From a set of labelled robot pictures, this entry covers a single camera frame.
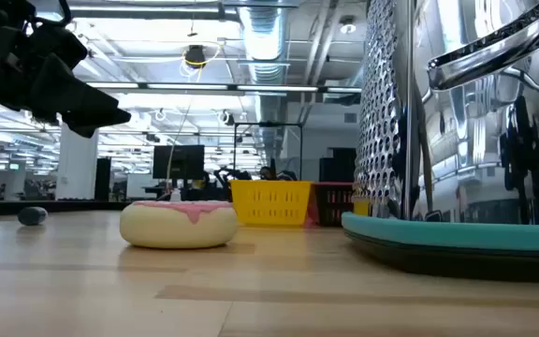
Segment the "steel grater with teal base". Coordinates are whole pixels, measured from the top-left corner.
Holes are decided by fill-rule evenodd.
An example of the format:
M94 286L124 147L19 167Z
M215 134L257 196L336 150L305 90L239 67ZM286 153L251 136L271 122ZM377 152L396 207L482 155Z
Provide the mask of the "steel grater with teal base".
M356 249L539 282L539 0L368 0Z

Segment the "silver ventilation duct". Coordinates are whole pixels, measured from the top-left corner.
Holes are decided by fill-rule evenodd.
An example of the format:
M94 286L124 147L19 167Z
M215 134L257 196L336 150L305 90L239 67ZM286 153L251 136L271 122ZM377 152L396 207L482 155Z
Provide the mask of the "silver ventilation duct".
M275 6L240 7L242 38L254 84L284 83L288 10Z

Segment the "black metal rack frame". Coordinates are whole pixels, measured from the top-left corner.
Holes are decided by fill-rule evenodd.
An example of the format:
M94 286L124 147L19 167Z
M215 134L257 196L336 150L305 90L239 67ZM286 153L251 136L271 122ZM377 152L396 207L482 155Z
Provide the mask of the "black metal rack frame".
M275 127L281 127L281 126L293 126L293 127L297 127L299 129L299 175L298 177L299 178L303 178L303 175L302 175L302 166L303 166L303 140L304 140L304 136L303 136L303 124L302 123L281 123L281 122L273 122L273 121L266 121L266 122L256 122L256 123L253 123L253 122L236 122L234 123L233 125L233 157L232 157L232 169L233 170L236 170L237 169L237 143L238 143L238 138L240 137L240 134L238 132L238 128L241 126L241 125L245 125L247 127L247 130L251 127L251 126L258 126L258 127L261 127L261 128L275 128Z

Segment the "tall black cabinet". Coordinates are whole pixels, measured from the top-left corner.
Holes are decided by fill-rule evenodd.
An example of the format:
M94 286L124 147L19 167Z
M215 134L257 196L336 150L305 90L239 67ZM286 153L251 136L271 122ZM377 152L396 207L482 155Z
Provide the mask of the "tall black cabinet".
M111 159L110 158L98 158L96 163L96 175L95 175L95 200L108 201L109 200L109 184L111 174Z

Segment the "white room pillar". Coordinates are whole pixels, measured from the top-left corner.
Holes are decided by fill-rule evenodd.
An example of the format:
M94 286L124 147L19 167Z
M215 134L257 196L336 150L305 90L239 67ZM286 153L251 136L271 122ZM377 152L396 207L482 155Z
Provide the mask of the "white room pillar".
M62 124L56 173L57 199L92 199L95 196L98 131L84 138Z

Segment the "black computer monitor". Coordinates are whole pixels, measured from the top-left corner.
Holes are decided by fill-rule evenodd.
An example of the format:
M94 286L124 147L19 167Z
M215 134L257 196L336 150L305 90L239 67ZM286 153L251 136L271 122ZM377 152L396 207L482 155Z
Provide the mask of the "black computer monitor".
M204 145L154 146L153 178L201 180L204 156Z

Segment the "yellow plastic basket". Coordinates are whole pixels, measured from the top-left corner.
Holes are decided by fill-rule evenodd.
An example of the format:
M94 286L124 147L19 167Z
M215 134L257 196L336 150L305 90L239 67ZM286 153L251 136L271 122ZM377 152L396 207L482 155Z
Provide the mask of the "yellow plastic basket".
M233 207L247 227L303 227L312 185L306 181L230 182Z

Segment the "wide dark cabinet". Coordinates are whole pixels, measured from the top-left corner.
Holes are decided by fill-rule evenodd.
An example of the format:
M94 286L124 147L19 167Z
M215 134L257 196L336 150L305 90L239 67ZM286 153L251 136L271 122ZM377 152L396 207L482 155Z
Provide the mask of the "wide dark cabinet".
M354 181L354 148L329 148L328 157L319 159L319 181L328 183L352 183Z

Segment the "toy doughnut with pink icing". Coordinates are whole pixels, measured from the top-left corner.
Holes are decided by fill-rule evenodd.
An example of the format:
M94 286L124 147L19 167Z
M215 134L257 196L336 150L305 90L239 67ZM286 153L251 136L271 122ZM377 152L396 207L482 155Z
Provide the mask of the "toy doughnut with pink icing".
M228 243L240 225L225 201L135 201L120 214L128 243L154 249L198 249Z

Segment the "black metal table frame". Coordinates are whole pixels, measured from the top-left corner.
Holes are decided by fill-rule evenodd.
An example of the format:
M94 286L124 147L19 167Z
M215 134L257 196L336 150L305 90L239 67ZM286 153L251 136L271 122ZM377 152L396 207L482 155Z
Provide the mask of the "black metal table frame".
M47 212L82 212L82 211L121 211L130 202L111 202L93 200L21 200L0 201L1 215L17 215L28 207L40 207Z

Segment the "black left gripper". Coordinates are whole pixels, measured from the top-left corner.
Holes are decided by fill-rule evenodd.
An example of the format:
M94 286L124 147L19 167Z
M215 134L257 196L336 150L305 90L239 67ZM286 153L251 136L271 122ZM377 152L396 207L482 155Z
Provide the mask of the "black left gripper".
M99 127L129 122L131 114L116 98L73 75L86 56L87 49L63 26L43 23L30 35L0 26L0 104L46 120L60 114L86 139Z

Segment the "round dark grey object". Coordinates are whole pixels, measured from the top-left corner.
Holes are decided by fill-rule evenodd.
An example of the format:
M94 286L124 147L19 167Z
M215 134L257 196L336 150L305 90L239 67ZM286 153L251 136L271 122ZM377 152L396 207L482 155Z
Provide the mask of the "round dark grey object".
M18 221L28 227L40 226L48 217L48 212L41 207L23 208L17 215Z

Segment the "long ceiling light bar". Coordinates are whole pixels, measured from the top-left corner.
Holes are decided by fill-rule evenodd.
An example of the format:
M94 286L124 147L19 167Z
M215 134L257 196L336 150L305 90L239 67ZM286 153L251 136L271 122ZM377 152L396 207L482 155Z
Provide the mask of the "long ceiling light bar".
M358 87L289 86L263 84L206 84L206 83L154 83L154 82L89 82L104 90L157 90L157 91L206 91L206 92L254 92L254 93L319 93L360 94Z

